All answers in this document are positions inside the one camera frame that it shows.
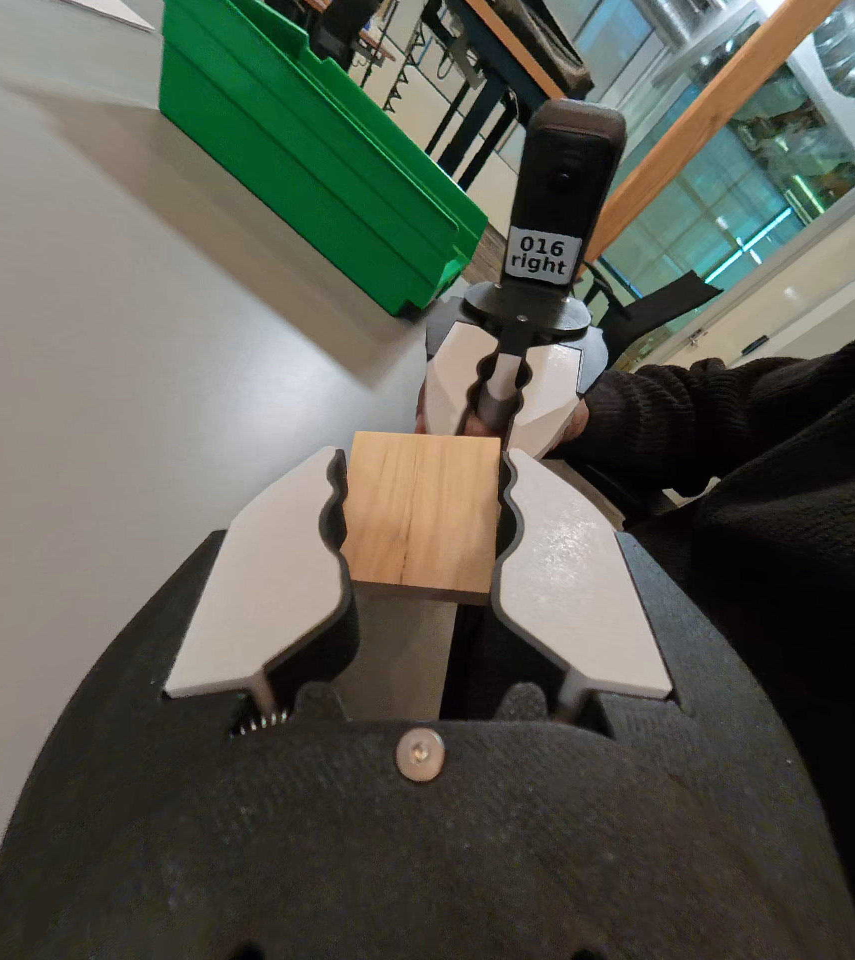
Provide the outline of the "person's right forearm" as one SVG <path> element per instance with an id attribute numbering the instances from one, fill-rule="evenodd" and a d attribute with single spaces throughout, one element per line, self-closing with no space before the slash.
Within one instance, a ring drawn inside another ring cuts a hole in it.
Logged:
<path id="1" fill-rule="evenodd" d="M 650 489 L 855 513 L 855 340 L 813 359 L 611 370 L 555 456 Z"/>

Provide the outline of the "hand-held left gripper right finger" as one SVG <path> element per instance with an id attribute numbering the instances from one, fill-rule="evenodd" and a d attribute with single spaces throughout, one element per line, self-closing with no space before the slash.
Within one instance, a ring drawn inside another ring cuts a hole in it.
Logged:
<path id="1" fill-rule="evenodd" d="M 674 685 L 614 525 L 530 454 L 503 463 L 514 532 L 497 548 L 493 614 L 562 672 L 555 716 L 574 721 L 596 693 L 666 701 Z"/>

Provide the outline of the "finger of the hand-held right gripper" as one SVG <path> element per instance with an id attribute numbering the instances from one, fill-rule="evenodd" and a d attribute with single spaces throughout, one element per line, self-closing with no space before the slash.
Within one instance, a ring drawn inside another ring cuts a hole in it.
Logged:
<path id="1" fill-rule="evenodd" d="M 466 420 L 480 366 L 498 350 L 498 340 L 483 328 L 456 321 L 425 369 L 425 432 L 458 436 Z"/>
<path id="2" fill-rule="evenodd" d="M 575 414 L 581 351 L 561 344 L 532 346 L 525 363 L 530 377 L 520 390 L 506 450 L 539 460 L 554 449 Z"/>

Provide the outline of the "wooden table with black legs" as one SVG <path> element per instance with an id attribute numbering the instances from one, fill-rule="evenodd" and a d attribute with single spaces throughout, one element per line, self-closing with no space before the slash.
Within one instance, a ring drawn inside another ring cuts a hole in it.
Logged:
<path id="1" fill-rule="evenodd" d="M 419 24 L 438 42 L 462 83 L 436 127 L 432 153 L 474 89 L 438 165 L 467 191 L 514 125 L 525 128 L 545 102 L 584 101 L 595 82 L 545 2 L 430 1 Z"/>

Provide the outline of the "person's right hand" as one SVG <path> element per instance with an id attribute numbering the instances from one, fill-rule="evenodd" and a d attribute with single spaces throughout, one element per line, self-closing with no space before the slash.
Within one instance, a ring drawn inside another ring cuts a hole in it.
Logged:
<path id="1" fill-rule="evenodd" d="M 578 440 L 588 426 L 590 410 L 586 403 L 586 398 L 582 397 L 574 407 L 571 417 L 564 430 L 554 444 L 554 449 L 559 449 Z"/>

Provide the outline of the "black plastic object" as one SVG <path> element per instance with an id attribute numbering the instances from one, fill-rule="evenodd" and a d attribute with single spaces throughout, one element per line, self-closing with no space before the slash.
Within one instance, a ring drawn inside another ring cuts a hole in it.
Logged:
<path id="1" fill-rule="evenodd" d="M 309 30 L 311 51 L 318 59 L 332 59 L 348 71 L 355 42 L 380 5 L 380 1 L 329 2 Z"/>

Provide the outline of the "grey desk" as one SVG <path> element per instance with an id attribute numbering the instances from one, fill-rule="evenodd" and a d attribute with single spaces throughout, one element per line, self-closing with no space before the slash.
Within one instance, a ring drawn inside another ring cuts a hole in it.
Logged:
<path id="1" fill-rule="evenodd" d="M 162 42 L 0 2 L 0 845 L 106 647 L 212 531 L 360 430 L 424 334 L 159 113 Z"/>

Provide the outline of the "white flat sheet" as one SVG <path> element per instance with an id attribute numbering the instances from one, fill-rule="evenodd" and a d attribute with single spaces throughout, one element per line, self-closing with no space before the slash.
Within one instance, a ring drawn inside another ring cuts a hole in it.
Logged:
<path id="1" fill-rule="evenodd" d="M 145 33 L 154 33 L 155 27 L 123 1 L 61 1 L 101 18 L 120 23 Z"/>

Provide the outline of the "green plastic bin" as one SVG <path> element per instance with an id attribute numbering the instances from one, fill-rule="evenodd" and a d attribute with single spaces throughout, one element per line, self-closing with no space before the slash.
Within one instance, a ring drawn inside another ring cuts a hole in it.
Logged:
<path id="1" fill-rule="evenodd" d="M 168 1 L 161 114 L 392 316 L 463 274 L 484 212 L 263 2 Z"/>

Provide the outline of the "natural wooden block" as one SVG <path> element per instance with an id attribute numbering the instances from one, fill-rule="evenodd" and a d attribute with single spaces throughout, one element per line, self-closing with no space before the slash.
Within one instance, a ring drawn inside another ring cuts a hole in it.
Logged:
<path id="1" fill-rule="evenodd" d="M 496 438 L 356 432 L 342 548 L 352 582 L 402 598 L 485 605 L 501 465 Z"/>

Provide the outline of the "wooden beam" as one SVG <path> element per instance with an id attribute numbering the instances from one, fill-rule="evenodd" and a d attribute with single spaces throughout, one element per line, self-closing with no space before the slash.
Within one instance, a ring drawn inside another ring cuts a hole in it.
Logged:
<path id="1" fill-rule="evenodd" d="M 838 1 L 785 1 L 708 83 L 604 204 L 586 247 L 595 262 L 703 146 L 829 17 Z"/>

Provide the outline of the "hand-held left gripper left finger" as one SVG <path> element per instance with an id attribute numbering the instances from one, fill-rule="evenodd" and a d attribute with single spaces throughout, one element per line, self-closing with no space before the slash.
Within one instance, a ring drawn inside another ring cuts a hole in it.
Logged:
<path id="1" fill-rule="evenodd" d="M 167 676 L 170 699 L 247 696 L 259 726 L 290 721 L 304 687 L 329 684 L 361 647 L 342 547 L 343 449 L 324 446 L 229 523 Z"/>

